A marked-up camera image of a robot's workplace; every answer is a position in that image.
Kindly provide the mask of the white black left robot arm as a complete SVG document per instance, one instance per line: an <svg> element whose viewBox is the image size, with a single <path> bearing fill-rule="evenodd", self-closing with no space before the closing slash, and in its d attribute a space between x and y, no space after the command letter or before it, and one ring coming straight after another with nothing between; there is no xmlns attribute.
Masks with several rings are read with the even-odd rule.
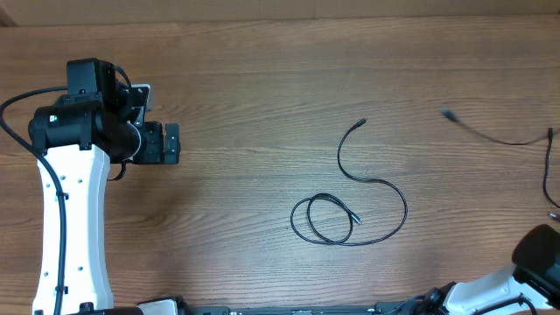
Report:
<svg viewBox="0 0 560 315"><path fill-rule="evenodd" d="M66 92L30 120L44 201L35 314L113 307L104 248L110 166L179 162L179 126L146 121L151 87L119 81L123 74L108 61L71 60Z"/></svg>

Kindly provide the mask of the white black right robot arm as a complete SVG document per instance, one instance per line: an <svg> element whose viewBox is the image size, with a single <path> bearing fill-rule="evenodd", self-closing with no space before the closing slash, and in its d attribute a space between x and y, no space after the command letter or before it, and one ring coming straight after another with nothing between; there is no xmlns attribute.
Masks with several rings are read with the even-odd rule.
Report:
<svg viewBox="0 0 560 315"><path fill-rule="evenodd" d="M415 314L515 314L559 309L559 233L542 224L530 230L512 262L466 283L448 283L426 293Z"/></svg>

